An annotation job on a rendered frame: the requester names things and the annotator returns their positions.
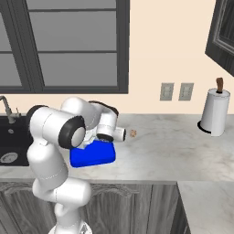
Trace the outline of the dark cupboard side panel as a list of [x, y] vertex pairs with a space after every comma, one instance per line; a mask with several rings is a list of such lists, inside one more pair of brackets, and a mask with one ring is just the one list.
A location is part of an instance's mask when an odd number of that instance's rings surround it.
[[178, 193], [176, 234], [191, 234], [181, 193]]

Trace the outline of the narrow grey wood cupboard door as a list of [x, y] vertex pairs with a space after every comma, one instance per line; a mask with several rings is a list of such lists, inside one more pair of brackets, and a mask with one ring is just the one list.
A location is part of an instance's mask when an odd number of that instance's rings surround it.
[[178, 192], [176, 185], [156, 185], [152, 196], [151, 223], [152, 234], [170, 234]]

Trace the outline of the grey metal tap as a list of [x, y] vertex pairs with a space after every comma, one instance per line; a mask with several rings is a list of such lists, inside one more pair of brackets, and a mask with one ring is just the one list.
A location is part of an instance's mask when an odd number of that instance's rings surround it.
[[15, 123], [16, 119], [21, 117], [21, 114], [19, 112], [12, 113], [12, 110], [9, 107], [8, 101], [5, 96], [0, 96], [0, 101], [2, 101], [5, 105], [5, 113], [7, 115], [9, 123], [10, 124]]

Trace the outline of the black sink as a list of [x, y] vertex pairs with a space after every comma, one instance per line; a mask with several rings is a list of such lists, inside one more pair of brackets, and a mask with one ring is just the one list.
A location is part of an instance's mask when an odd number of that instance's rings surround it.
[[0, 166], [29, 166], [27, 149], [32, 143], [25, 116], [14, 123], [0, 116]]

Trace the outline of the blue tray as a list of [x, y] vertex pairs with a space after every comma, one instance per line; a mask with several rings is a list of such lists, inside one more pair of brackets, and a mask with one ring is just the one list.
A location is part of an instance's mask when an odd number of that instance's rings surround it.
[[72, 167], [105, 165], [114, 162], [116, 153], [113, 143], [95, 140], [84, 149], [73, 148], [69, 151], [69, 162]]

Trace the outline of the dark wall cupboard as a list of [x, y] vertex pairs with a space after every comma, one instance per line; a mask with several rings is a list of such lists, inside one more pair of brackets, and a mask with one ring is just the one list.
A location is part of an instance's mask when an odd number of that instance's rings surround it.
[[205, 54], [234, 77], [234, 0], [216, 0]]

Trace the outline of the grey wall outlet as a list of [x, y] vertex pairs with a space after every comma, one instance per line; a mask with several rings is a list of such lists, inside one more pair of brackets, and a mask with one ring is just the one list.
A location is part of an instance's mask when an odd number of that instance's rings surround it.
[[190, 101], [194, 84], [193, 83], [182, 83], [180, 87], [179, 100]]
[[163, 83], [161, 85], [160, 100], [171, 101], [173, 97], [173, 91], [174, 91], [173, 83]]

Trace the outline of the dark framed window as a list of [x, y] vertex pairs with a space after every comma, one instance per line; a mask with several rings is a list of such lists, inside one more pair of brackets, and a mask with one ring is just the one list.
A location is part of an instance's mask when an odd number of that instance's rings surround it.
[[130, 0], [0, 0], [0, 93], [126, 94]]

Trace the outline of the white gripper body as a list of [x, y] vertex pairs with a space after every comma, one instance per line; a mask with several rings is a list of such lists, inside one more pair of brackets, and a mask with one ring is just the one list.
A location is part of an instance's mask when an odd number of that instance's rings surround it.
[[88, 130], [85, 134], [83, 142], [78, 146], [79, 149], [85, 149], [87, 145], [92, 144], [95, 140], [97, 140], [97, 129]]

